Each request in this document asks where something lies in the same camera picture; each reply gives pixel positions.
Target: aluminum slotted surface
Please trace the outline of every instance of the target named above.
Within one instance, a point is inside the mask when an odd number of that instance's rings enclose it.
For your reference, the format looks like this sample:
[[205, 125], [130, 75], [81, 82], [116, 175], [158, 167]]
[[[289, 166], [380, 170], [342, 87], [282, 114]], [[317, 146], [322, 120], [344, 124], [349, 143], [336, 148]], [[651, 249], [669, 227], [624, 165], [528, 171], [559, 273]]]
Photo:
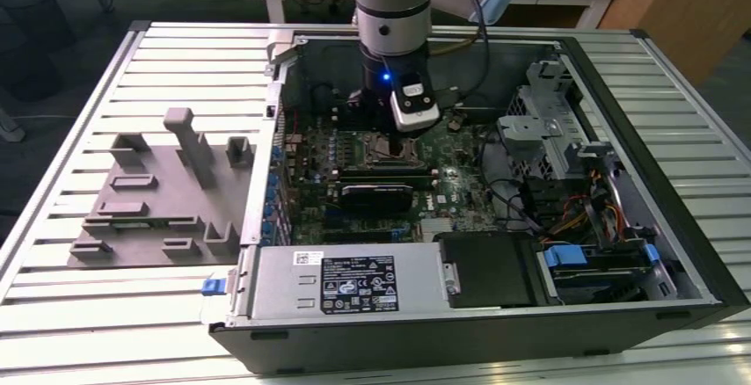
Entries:
[[[305, 26], [309, 31], [334, 28], [341, 26]], [[665, 74], [648, 45], [625, 32], [499, 32], [565, 33], [579, 39], [731, 273], [751, 290], [751, 169], [707, 105], [684, 93], [685, 85]], [[265, 25], [154, 23], [122, 50], [124, 63], [112, 67], [112, 82], [104, 80], [106, 91], [94, 99], [78, 146], [46, 185], [46, 203], [5, 273], [12, 286], [0, 306], [4, 384], [751, 381], [744, 359], [751, 312], [703, 330], [671, 332], [611, 356], [264, 380], [246, 372], [200, 324], [201, 281], [228, 266], [66, 269], [70, 241], [112, 165], [104, 151], [117, 132], [144, 132], [148, 143], [176, 144], [161, 115], [169, 106], [189, 106], [193, 126], [209, 143], [222, 144], [230, 135], [258, 139], [266, 37]]]

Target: metal bracket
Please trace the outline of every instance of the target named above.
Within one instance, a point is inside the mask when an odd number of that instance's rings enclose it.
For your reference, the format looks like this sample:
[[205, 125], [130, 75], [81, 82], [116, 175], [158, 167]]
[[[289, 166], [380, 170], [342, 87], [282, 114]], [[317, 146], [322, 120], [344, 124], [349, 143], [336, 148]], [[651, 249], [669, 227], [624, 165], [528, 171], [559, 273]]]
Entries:
[[270, 64], [280, 64], [294, 53], [294, 31], [274, 29], [268, 35], [266, 56]]
[[540, 119], [531, 115], [508, 115], [499, 118], [503, 137], [512, 141], [540, 141], [560, 136], [560, 128], [553, 119]]
[[579, 158], [603, 158], [612, 151], [609, 142], [572, 143], [571, 148]]

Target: warning label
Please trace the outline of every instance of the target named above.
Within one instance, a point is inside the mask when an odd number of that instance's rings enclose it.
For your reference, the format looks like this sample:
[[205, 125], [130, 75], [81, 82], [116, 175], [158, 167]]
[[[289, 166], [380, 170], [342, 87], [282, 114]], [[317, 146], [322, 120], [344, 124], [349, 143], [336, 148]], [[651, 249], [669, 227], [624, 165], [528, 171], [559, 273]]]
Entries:
[[320, 310], [326, 315], [398, 310], [393, 256], [324, 258]]

